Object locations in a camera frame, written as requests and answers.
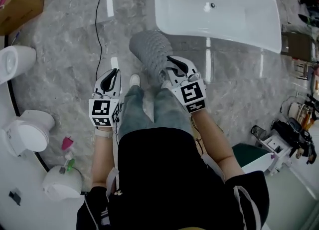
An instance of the jeans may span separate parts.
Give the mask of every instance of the jeans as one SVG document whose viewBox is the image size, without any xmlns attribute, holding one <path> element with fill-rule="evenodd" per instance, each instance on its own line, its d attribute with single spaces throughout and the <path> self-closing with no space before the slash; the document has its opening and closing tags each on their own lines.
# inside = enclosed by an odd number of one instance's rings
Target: jeans
<svg viewBox="0 0 319 230">
<path fill-rule="evenodd" d="M 144 91 L 133 85 L 124 99 L 122 124 L 119 138 L 137 130 L 150 128 L 175 128 L 193 136 L 190 120 L 179 101 L 167 88 L 162 89 L 154 100 L 154 123 L 143 111 Z"/>
</svg>

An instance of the person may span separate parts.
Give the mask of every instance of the person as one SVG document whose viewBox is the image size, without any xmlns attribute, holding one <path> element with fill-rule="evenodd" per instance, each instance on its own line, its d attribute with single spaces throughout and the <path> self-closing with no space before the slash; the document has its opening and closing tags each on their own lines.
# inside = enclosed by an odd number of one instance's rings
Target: person
<svg viewBox="0 0 319 230">
<path fill-rule="evenodd" d="M 140 78 L 131 77 L 118 133 L 119 188 L 108 178 L 114 176 L 112 139 L 97 135 L 92 189 L 78 211 L 77 230 L 251 230 L 265 223 L 269 194 L 263 172 L 243 172 L 202 109 L 192 118 L 212 158 L 208 166 L 196 148 L 189 116 L 170 88 L 165 82 L 155 96 L 152 122 L 143 111 Z"/>
</svg>

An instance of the toilet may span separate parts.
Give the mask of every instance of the toilet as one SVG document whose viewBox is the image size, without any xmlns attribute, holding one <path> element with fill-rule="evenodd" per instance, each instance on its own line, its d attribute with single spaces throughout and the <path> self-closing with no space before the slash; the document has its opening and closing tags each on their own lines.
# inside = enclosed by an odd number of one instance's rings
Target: toilet
<svg viewBox="0 0 319 230">
<path fill-rule="evenodd" d="M 2 126 L 1 139 L 13 156 L 20 156 L 23 151 L 40 152 L 49 144 L 49 131 L 54 126 L 53 117 L 38 110 L 25 110 L 20 117 L 15 117 Z"/>
<path fill-rule="evenodd" d="M 13 45 L 0 51 L 0 84 L 27 72 L 36 61 L 36 51 L 27 46 Z"/>
</svg>

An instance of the gray marble tile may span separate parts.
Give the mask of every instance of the gray marble tile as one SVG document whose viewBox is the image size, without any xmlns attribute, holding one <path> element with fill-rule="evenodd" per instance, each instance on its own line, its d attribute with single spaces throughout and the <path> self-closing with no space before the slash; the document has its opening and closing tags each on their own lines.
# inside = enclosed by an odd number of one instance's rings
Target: gray marble tile
<svg viewBox="0 0 319 230">
<path fill-rule="evenodd" d="M 83 176 L 83 190 L 89 190 L 91 185 L 93 127 L 88 118 L 88 100 L 100 57 L 94 26 L 97 1 L 45 0 L 43 13 L 26 23 L 16 40 L 16 44 L 36 49 L 37 62 L 30 71 L 13 80 L 21 112 L 42 110 L 55 119 L 50 143 L 41 152 L 48 166 L 64 164 L 62 140 L 64 137 L 74 140 L 71 150 L 75 167 Z M 109 17 L 106 0 L 101 0 L 97 17 L 103 49 L 98 76 L 119 66 L 123 97 L 129 89 L 130 76 L 139 73 L 142 88 L 147 91 L 146 101 L 152 98 L 152 78 L 129 51 L 129 41 L 133 34 L 145 30 L 148 22 L 154 22 L 154 15 L 147 13 L 148 1 L 113 0 L 114 16 Z M 304 13 L 304 6 L 299 6 L 297 0 L 276 1 L 282 24 L 287 23 L 288 16 L 292 25 L 305 27 L 297 16 Z M 279 116 L 282 101 L 308 85 L 291 77 L 289 57 L 214 38 L 171 35 L 167 38 L 175 55 L 192 60 L 207 79 L 207 108 L 232 145 L 254 144 L 255 138 L 249 133 L 251 127 L 258 124 L 268 130 Z M 150 111 L 151 107 L 148 104 L 146 108 Z M 113 143 L 117 161 L 117 144 Z"/>
<path fill-rule="evenodd" d="M 263 77 L 287 77 L 287 62 L 269 51 L 214 52 L 214 82 L 254 79 Z"/>
</svg>

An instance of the black curved edge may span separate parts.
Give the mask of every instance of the black curved edge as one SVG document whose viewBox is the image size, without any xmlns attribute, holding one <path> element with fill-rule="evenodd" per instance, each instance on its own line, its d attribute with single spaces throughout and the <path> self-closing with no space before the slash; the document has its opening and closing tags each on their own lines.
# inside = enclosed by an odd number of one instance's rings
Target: black curved edge
<svg viewBox="0 0 319 230">
<path fill-rule="evenodd" d="M 4 47 L 8 47 L 9 46 L 9 36 L 5 35 L 4 36 Z M 21 116 L 19 108 L 18 108 L 18 104 L 16 103 L 15 100 L 15 96 L 14 96 L 14 92 L 13 92 L 13 87 L 12 87 L 12 82 L 11 80 L 9 80 L 8 82 L 8 89 L 9 89 L 9 94 L 10 94 L 10 98 L 12 101 L 12 105 L 15 111 L 16 116 Z M 37 159 L 39 160 L 40 164 L 43 166 L 43 168 L 45 169 L 46 172 L 48 172 L 50 169 L 49 167 L 46 165 L 46 163 L 44 162 L 44 160 L 42 159 L 42 157 L 40 156 L 40 154 L 38 152 L 34 152 L 35 156 L 37 157 Z M 88 192 L 82 191 L 81 195 L 84 196 L 88 194 Z"/>
</svg>

